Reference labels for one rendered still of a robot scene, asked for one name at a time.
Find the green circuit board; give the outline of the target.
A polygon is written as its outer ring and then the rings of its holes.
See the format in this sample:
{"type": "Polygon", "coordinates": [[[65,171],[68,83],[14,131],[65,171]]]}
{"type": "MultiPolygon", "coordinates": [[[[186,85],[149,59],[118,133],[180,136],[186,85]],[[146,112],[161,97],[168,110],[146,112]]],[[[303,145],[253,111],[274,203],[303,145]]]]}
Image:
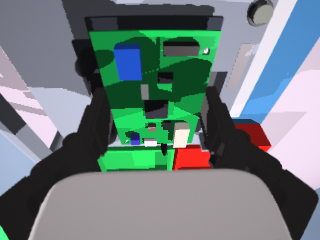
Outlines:
{"type": "Polygon", "coordinates": [[[221,30],[89,34],[121,145],[192,143],[221,30]]]}

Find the green bin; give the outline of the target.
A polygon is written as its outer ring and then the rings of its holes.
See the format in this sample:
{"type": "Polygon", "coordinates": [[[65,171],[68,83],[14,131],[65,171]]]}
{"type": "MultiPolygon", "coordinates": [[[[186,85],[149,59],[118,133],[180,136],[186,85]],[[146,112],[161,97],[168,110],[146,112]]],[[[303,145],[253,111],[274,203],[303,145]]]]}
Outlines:
{"type": "Polygon", "coordinates": [[[172,170],[175,148],[173,145],[167,147],[166,156],[160,152],[161,145],[109,147],[98,163],[102,172],[172,170]]]}

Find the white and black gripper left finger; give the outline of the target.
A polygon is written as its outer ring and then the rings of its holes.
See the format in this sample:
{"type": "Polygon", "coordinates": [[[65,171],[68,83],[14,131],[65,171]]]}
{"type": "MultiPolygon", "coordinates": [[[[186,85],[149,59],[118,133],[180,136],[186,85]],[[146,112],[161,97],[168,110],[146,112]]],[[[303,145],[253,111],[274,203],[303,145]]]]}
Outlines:
{"type": "Polygon", "coordinates": [[[61,148],[35,164],[29,176],[0,196],[0,226],[8,240],[29,240],[40,206],[56,182],[81,173],[102,172],[97,160],[107,153],[113,119],[105,89],[96,88],[77,132],[68,134],[61,148]]]}

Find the red open-top bin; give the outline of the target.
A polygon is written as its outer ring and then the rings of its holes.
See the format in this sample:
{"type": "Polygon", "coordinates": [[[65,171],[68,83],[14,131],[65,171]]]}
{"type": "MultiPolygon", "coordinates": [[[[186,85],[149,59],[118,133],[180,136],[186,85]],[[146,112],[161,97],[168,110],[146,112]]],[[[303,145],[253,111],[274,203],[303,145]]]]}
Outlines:
{"type": "MultiPolygon", "coordinates": [[[[260,124],[234,125],[236,129],[241,129],[247,132],[251,138],[251,142],[264,151],[267,152],[267,150],[271,147],[271,144],[260,124]]],[[[186,145],[186,147],[175,148],[172,170],[212,169],[207,163],[208,160],[209,152],[202,152],[200,144],[186,145]]]]}

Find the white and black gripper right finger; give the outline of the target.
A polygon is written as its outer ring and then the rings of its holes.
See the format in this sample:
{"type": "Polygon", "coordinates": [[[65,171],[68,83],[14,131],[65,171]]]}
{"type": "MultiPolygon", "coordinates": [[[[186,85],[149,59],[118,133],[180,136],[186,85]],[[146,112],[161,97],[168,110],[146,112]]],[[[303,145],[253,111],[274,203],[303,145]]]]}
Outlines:
{"type": "Polygon", "coordinates": [[[246,170],[263,180],[291,239],[300,240],[319,201],[316,191],[284,170],[277,158],[251,143],[247,132],[236,129],[216,86],[207,87],[199,120],[206,148],[217,157],[213,169],[246,170]]]}

